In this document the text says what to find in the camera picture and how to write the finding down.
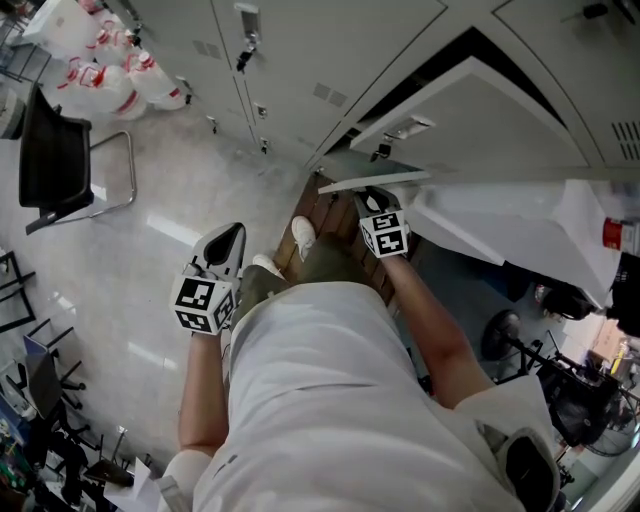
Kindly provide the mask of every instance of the plastic jug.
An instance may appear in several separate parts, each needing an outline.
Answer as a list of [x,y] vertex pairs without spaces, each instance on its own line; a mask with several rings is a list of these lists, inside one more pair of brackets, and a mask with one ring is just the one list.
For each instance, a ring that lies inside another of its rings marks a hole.
[[185,106],[180,89],[148,52],[142,52],[137,56],[130,54],[125,69],[129,71],[135,89],[156,108],[176,110]]
[[79,84],[97,112],[132,120],[146,110],[146,102],[133,88],[127,72],[119,66],[88,66],[80,75]]
[[129,40],[124,30],[109,28],[113,25],[112,21],[105,22],[96,36],[95,44],[89,46],[95,59],[103,66],[122,66],[129,53]]
[[93,111],[91,99],[85,89],[80,86],[80,75],[92,64],[84,62],[80,57],[69,59],[65,81],[57,86],[63,105],[73,105],[82,110]]

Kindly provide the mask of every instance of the black chair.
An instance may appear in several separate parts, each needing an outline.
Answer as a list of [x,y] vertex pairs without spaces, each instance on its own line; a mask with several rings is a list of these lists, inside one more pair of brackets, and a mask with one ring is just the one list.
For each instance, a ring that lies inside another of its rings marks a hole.
[[[27,355],[48,354],[51,357],[52,361],[54,361],[55,363],[55,359],[58,359],[60,357],[60,354],[58,352],[58,349],[54,347],[60,341],[62,341],[62,339],[67,334],[73,331],[73,327],[69,327],[68,329],[60,333],[58,336],[56,336],[53,340],[47,343],[41,343],[39,341],[36,341],[34,339],[34,335],[50,322],[51,322],[51,319],[48,318],[41,324],[37,325],[35,329],[33,329],[31,332],[23,336],[23,343],[24,343],[24,348],[27,352]],[[81,382],[76,384],[68,380],[69,377],[71,377],[71,375],[80,367],[81,364],[82,364],[82,361],[78,361],[62,377],[60,377],[60,385],[62,386],[62,389],[63,389],[62,398],[75,410],[82,409],[82,402],[73,400],[67,393],[65,393],[65,391],[84,391],[86,389],[86,386],[84,383]]]
[[[27,102],[22,146],[20,150],[20,205],[39,208],[40,218],[26,227],[27,235],[52,224],[92,219],[133,203],[137,196],[133,143],[131,135],[119,131],[89,145],[91,123],[60,115],[61,108],[52,108],[35,83]],[[93,203],[91,191],[92,149],[115,139],[126,137],[129,147],[129,199],[90,215],[60,220]]]
[[16,260],[16,256],[13,251],[9,251],[6,254],[0,256],[0,265],[7,265],[7,271],[13,268],[13,273],[15,275],[14,279],[7,281],[5,283],[0,284],[0,290],[4,290],[6,288],[10,288],[11,286],[17,285],[17,288],[11,292],[9,295],[6,295],[0,298],[0,303],[15,297],[16,295],[20,295],[22,299],[22,303],[24,304],[25,309],[27,310],[26,316],[19,318],[18,320],[13,320],[11,322],[7,322],[5,324],[0,325],[0,333],[9,331],[16,327],[20,327],[21,325],[27,324],[29,322],[33,322],[36,319],[35,314],[33,313],[33,308],[31,307],[31,303],[29,302],[29,298],[27,297],[27,292],[24,289],[24,284],[36,275],[35,272],[29,272],[28,274],[22,275],[20,272],[20,267],[18,266],[18,261]]

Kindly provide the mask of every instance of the air vent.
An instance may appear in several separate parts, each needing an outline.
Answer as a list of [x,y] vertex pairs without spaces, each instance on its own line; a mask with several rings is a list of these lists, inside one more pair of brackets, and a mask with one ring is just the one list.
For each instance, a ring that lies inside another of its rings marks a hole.
[[313,95],[317,96],[321,100],[326,100],[329,97],[330,92],[331,92],[331,89],[329,89],[326,85],[317,83],[316,88],[313,90]]
[[625,160],[640,161],[640,122],[611,123]]
[[203,57],[213,57],[214,59],[220,60],[220,49],[215,44],[203,43],[195,39],[193,41],[193,47]]
[[329,98],[329,103],[336,107],[341,107],[344,105],[345,101],[347,101],[347,97],[338,91],[333,91],[333,93],[331,93],[331,98]]
[[220,60],[220,49],[215,44],[207,43],[207,49],[209,50],[209,55],[214,59]]
[[329,101],[329,103],[336,107],[341,107],[344,105],[344,102],[347,101],[347,97],[344,94],[338,91],[332,91],[329,87],[321,83],[316,84],[313,95],[321,100]]
[[209,56],[209,54],[207,53],[207,47],[202,41],[193,41],[193,46],[200,55],[204,55],[205,57]]

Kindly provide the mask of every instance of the white sneaker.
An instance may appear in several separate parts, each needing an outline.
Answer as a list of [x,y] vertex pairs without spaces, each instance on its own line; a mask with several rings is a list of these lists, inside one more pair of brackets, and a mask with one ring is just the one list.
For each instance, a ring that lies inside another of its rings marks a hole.
[[278,267],[276,267],[276,264],[266,254],[256,254],[253,257],[253,264],[258,265],[262,268],[266,268],[272,274],[284,279],[284,276],[280,273]]
[[300,259],[304,261],[309,253],[309,249],[311,249],[311,246],[316,241],[316,231],[313,229],[313,225],[309,222],[309,219],[299,215],[291,221],[291,233],[293,233],[293,238],[298,246]]

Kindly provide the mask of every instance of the white floor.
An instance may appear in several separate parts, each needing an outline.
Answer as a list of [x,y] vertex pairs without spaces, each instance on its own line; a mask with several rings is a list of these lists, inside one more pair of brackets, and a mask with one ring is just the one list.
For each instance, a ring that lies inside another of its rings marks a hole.
[[[134,139],[137,201],[29,237],[24,227],[38,214],[18,203],[20,142],[0,141],[0,247],[37,272],[27,293],[38,320],[53,319],[38,336],[75,327],[59,348],[63,364],[82,360],[76,380],[87,390],[76,395],[93,431],[113,445],[121,425],[125,453],[148,452],[163,465],[176,448],[189,345],[168,309],[174,274],[202,234],[232,221],[247,228],[245,264],[275,250],[307,176],[213,135],[193,107],[99,124],[92,142],[122,127]],[[91,211],[128,197],[126,158],[122,140],[92,155]],[[0,322],[18,314],[15,300],[0,304]],[[35,325],[0,334],[0,366],[23,353],[20,336]]]

